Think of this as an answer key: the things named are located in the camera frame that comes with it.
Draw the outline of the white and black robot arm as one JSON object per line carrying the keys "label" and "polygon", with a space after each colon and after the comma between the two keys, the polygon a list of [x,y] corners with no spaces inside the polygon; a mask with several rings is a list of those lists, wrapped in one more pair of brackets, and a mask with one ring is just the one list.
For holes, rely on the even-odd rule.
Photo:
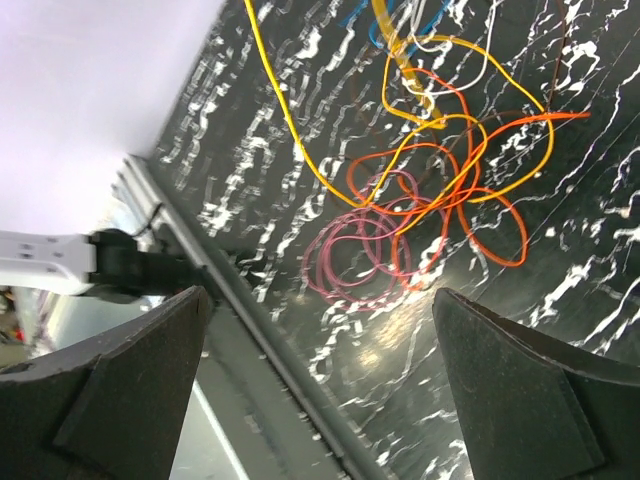
{"label": "white and black robot arm", "polygon": [[[243,318],[260,309],[231,275],[141,252],[128,235],[1,235],[5,285],[78,295],[102,285],[164,295],[210,280]],[[478,479],[635,479],[639,370],[501,317],[459,293],[433,319],[473,475]]]}

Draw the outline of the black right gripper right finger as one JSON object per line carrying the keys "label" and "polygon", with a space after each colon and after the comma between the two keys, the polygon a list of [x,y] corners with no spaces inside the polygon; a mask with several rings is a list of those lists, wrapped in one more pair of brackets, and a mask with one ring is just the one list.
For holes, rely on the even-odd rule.
{"label": "black right gripper right finger", "polygon": [[639,369],[449,288],[433,316],[477,479],[636,479]]}

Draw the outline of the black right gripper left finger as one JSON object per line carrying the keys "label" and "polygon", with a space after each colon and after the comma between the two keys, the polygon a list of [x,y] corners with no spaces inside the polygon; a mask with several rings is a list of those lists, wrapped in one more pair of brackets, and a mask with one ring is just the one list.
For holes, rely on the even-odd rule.
{"label": "black right gripper left finger", "polygon": [[168,478],[207,319],[208,295],[191,287],[122,325],[2,369],[2,478]]}

